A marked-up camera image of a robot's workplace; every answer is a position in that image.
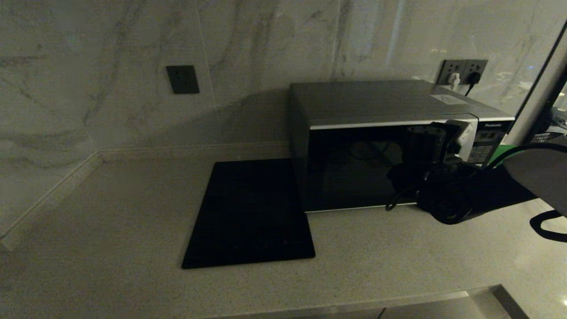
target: black plug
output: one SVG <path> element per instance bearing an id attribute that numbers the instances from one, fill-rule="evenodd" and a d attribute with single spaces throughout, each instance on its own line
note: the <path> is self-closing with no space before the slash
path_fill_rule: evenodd
<path id="1" fill-rule="evenodd" d="M 471 83 L 471 85 L 468 87 L 468 91 L 464 96 L 467 96 L 468 93 L 475 86 L 475 84 L 477 84 L 480 81 L 480 73 L 478 72 L 471 73 L 471 75 L 468 76 L 468 81 Z"/>

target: quartz countertop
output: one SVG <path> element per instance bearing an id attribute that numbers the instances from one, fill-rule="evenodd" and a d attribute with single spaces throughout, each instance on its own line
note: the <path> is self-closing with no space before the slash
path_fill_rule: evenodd
<path id="1" fill-rule="evenodd" d="M 235 316 L 498 284 L 531 318 L 567 317 L 567 245 L 530 228 L 548 208 L 539 199 L 451 226 L 414 206 L 310 213 L 313 259 L 182 270 L 213 164 L 225 159 L 102 164 L 0 254 L 0 317 Z M 567 231 L 567 219 L 546 223 Z"/>

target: white plug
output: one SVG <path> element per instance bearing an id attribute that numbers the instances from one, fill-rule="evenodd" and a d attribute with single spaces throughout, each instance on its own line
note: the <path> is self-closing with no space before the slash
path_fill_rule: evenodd
<path id="1" fill-rule="evenodd" d="M 457 92 L 457 88 L 459 87 L 460 83 L 460 74 L 457 72 L 451 73 L 451 75 L 449 76 L 449 83 L 451 83 L 451 89 L 453 90 L 453 92 Z"/>

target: microwave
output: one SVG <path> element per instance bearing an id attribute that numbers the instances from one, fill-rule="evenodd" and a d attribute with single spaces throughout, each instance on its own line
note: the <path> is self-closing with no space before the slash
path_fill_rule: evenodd
<path id="1" fill-rule="evenodd" d="M 514 117 L 426 81 L 293 83 L 287 124 L 306 212 L 386 205 L 409 127 L 470 123 L 459 157 L 483 167 Z M 400 204 L 414 203 L 404 198 Z"/>

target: wall socket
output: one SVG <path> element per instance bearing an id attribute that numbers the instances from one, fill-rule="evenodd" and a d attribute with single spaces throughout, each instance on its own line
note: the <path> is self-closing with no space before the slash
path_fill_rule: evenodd
<path id="1" fill-rule="evenodd" d="M 488 60 L 445 60 L 437 78 L 437 85 L 451 85 L 449 77 L 453 73 L 460 74 L 460 84 L 469 85 L 468 80 L 471 73 L 478 72 L 481 77 L 486 68 Z"/>
<path id="2" fill-rule="evenodd" d="M 200 92 L 197 74 L 193 65 L 166 66 L 174 94 L 197 94 Z"/>

